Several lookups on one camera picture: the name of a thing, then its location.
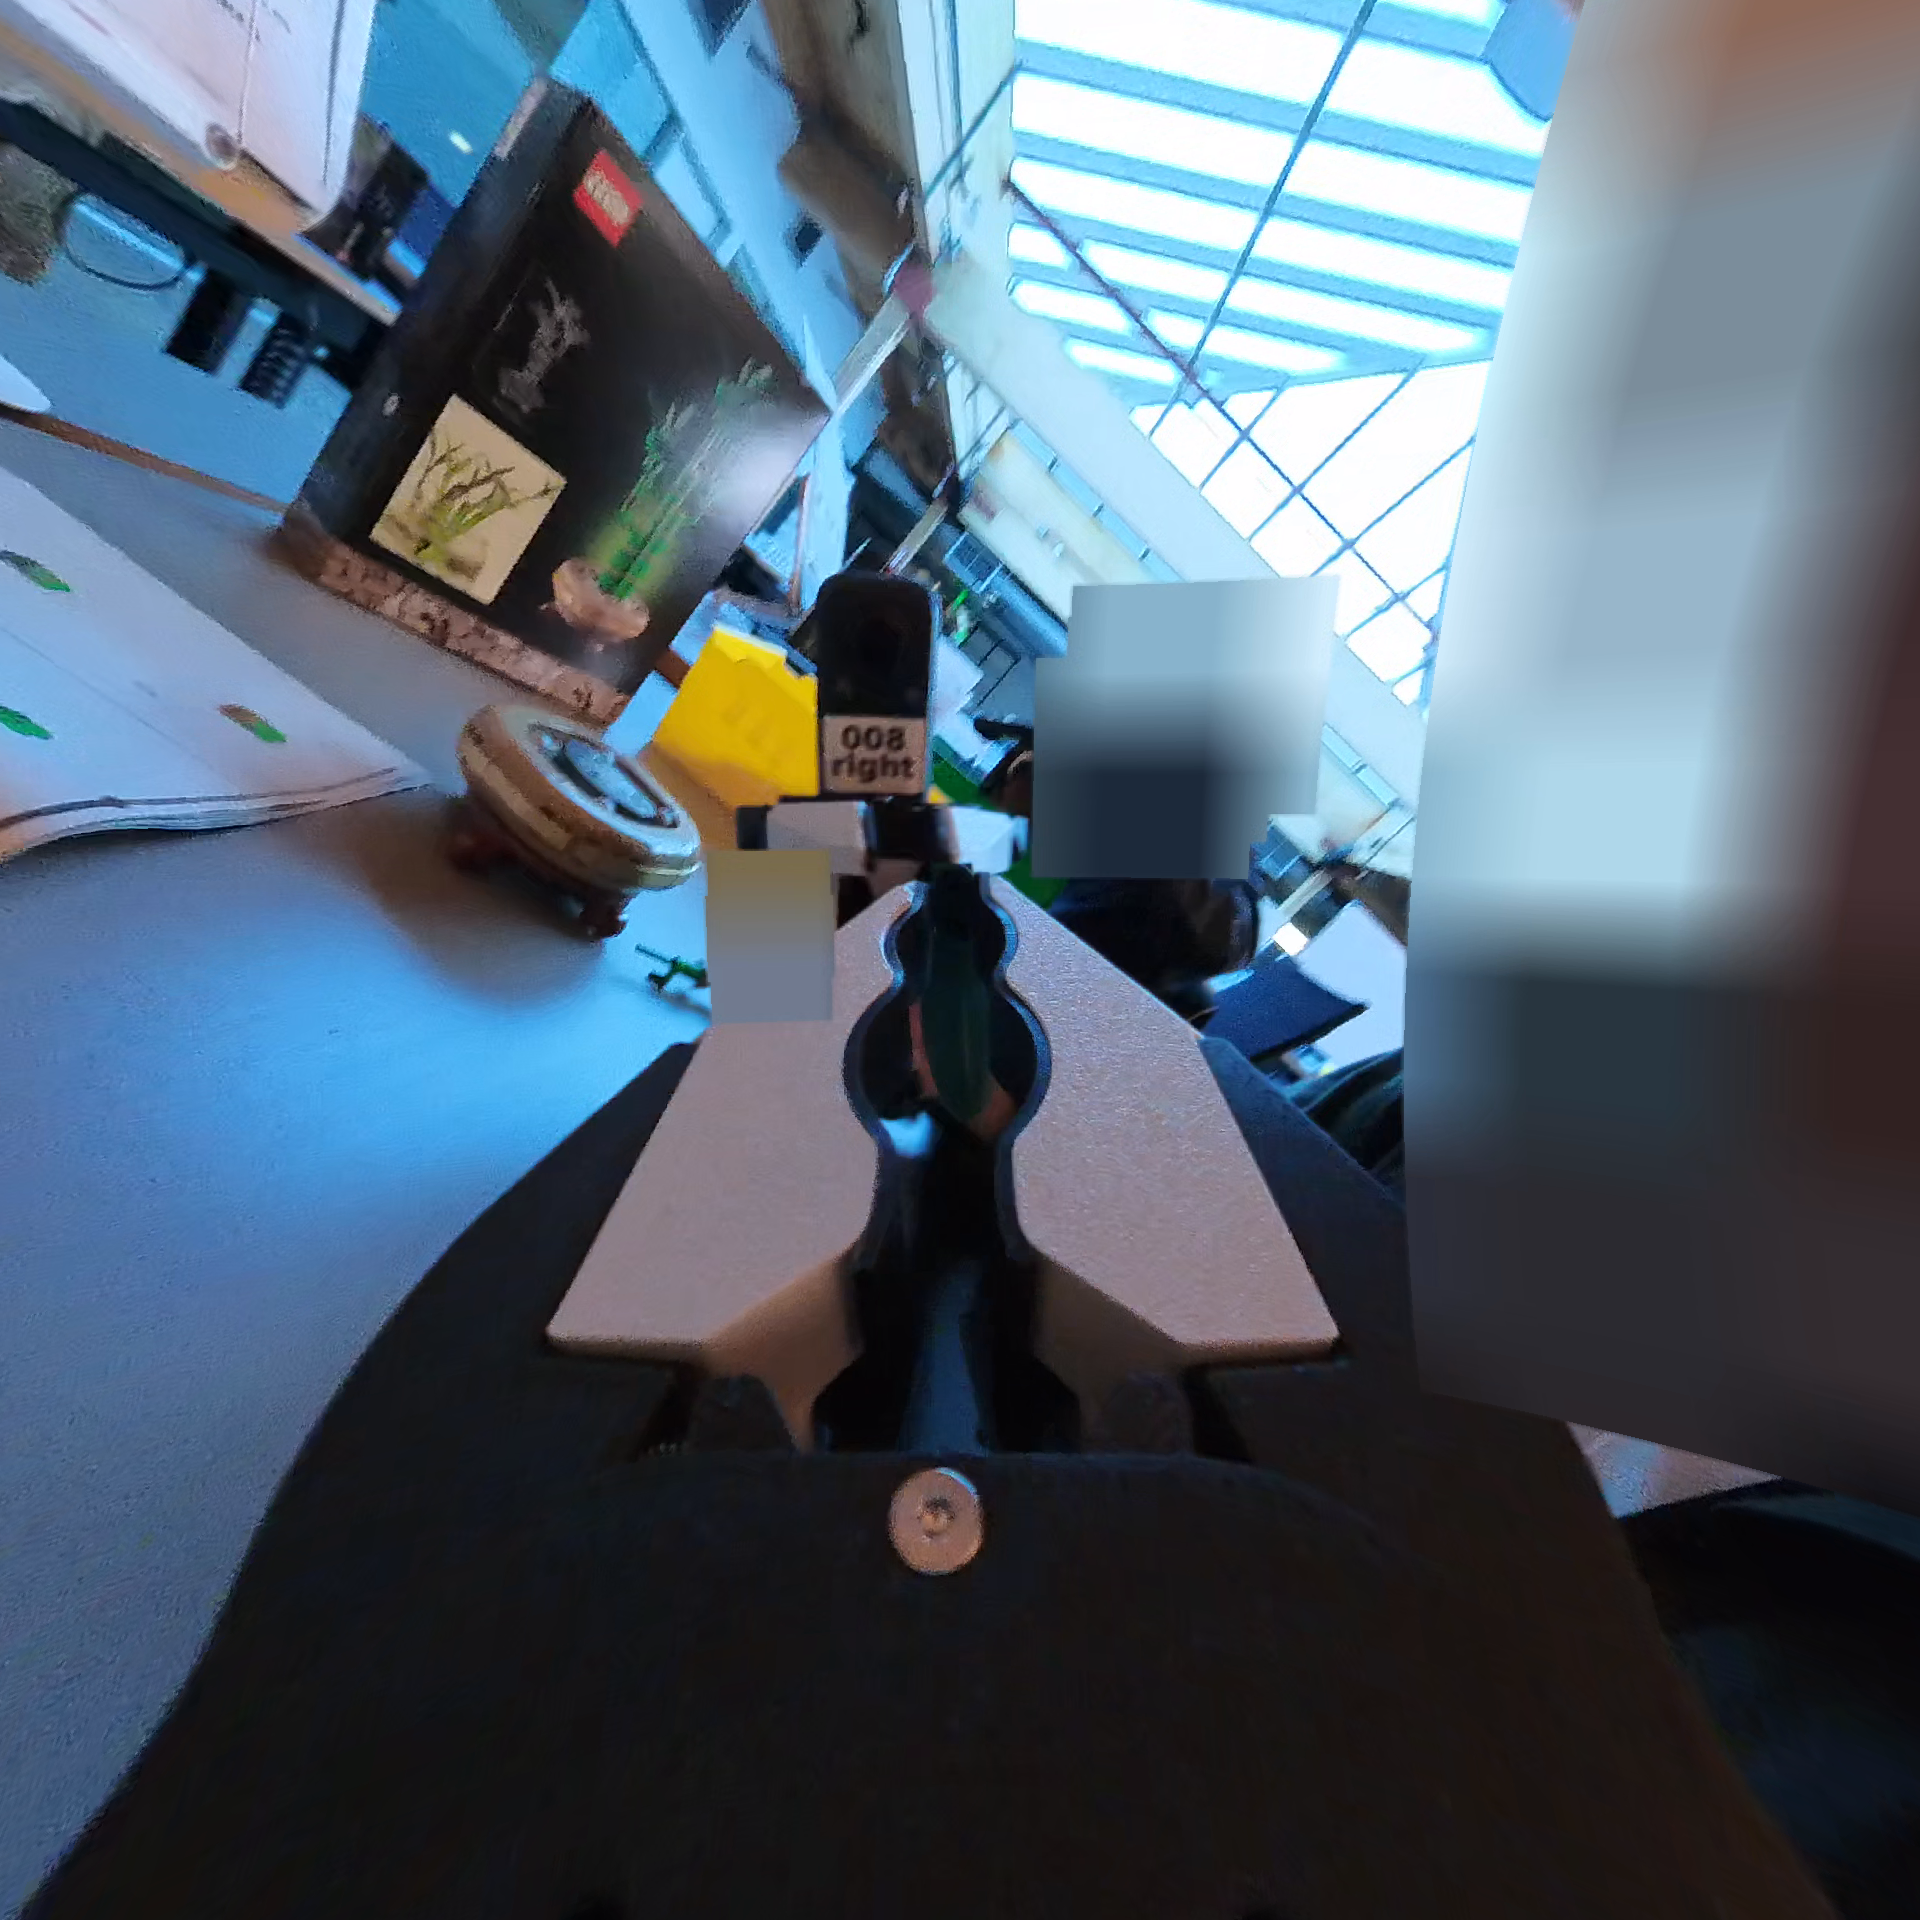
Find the yellow plastic bin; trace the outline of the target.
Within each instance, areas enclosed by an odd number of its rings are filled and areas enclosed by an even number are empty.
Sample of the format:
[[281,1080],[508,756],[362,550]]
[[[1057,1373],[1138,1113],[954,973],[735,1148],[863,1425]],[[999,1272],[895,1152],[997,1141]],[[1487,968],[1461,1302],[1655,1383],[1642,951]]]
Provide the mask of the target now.
[[814,799],[818,682],[781,645],[714,626],[665,709],[653,746],[735,808]]

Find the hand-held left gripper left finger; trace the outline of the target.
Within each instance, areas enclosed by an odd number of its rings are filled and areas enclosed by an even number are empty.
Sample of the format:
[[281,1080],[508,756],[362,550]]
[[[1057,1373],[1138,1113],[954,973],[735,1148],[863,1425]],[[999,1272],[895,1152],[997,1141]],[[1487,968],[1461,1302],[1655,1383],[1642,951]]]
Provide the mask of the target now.
[[847,1044],[895,985],[884,941],[914,902],[895,887],[834,933],[825,1016],[709,1029],[545,1322],[560,1353],[751,1376],[814,1444],[860,1356],[847,1266],[880,1184]]

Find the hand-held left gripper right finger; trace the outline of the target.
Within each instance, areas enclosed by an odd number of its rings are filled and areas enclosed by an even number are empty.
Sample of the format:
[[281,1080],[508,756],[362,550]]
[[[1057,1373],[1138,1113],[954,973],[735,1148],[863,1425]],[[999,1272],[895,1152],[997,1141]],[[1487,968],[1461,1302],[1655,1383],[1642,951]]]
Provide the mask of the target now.
[[994,983],[1039,1071],[1005,1138],[1031,1353],[1072,1394],[1072,1444],[1109,1449],[1121,1388],[1337,1356],[1337,1320],[1198,1033],[1004,880]]

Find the black toy set box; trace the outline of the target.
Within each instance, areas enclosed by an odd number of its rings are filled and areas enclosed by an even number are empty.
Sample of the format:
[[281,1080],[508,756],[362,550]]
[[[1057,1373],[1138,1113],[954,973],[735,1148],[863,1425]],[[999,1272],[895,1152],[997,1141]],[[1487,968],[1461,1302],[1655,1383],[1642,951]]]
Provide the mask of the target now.
[[599,105],[538,79],[278,550],[309,582],[606,724],[828,413]]

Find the round brown toy pot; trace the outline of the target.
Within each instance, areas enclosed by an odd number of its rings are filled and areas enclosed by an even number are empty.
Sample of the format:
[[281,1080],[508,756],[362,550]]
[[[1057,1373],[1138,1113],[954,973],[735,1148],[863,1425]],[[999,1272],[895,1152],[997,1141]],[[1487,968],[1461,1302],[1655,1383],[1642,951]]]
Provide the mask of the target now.
[[466,717],[454,756],[450,864],[521,869],[574,904],[586,938],[614,938],[640,894],[677,889],[703,862],[687,808],[581,717],[490,703]]

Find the dark green toy leaf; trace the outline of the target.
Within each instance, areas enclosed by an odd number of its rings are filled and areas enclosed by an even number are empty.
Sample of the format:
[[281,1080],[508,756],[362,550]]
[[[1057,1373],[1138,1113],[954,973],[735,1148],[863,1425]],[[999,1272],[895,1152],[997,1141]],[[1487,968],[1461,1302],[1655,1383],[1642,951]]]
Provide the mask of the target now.
[[976,1128],[991,1104],[991,997],[976,952],[976,876],[941,866],[924,900],[918,962],[918,1056],[932,1097]]

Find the toy instruction booklet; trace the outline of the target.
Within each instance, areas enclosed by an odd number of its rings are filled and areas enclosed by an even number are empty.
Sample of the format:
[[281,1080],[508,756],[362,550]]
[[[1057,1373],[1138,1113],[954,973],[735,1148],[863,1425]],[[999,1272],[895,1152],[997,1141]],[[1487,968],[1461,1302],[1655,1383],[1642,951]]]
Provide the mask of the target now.
[[426,772],[12,470],[2,858],[98,832],[270,825]]

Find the white table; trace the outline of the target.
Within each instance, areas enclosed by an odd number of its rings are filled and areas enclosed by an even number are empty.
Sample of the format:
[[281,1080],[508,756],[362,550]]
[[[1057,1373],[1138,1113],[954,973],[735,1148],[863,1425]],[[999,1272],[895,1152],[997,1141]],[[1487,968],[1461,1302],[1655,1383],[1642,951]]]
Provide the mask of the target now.
[[4,1],[4,98],[58,103],[178,178],[270,178],[311,224],[343,194],[372,1]]

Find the grey desk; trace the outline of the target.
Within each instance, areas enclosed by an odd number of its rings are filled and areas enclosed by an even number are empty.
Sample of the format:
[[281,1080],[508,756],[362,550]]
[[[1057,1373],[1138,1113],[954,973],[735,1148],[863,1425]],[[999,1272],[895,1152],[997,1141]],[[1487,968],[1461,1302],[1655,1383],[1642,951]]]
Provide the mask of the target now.
[[448,864],[458,726],[509,688],[282,569],[263,509],[20,423],[4,466],[429,772],[4,866],[12,1914],[166,1710],[394,1302],[703,1022],[629,944]]

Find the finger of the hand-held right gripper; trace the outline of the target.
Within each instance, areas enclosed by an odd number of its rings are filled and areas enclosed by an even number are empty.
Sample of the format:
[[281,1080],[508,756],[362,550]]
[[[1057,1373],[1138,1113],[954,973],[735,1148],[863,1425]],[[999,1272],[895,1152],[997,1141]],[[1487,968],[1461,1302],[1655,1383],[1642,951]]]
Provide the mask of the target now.
[[825,852],[831,878],[862,878],[872,858],[869,804],[773,804],[770,852]]

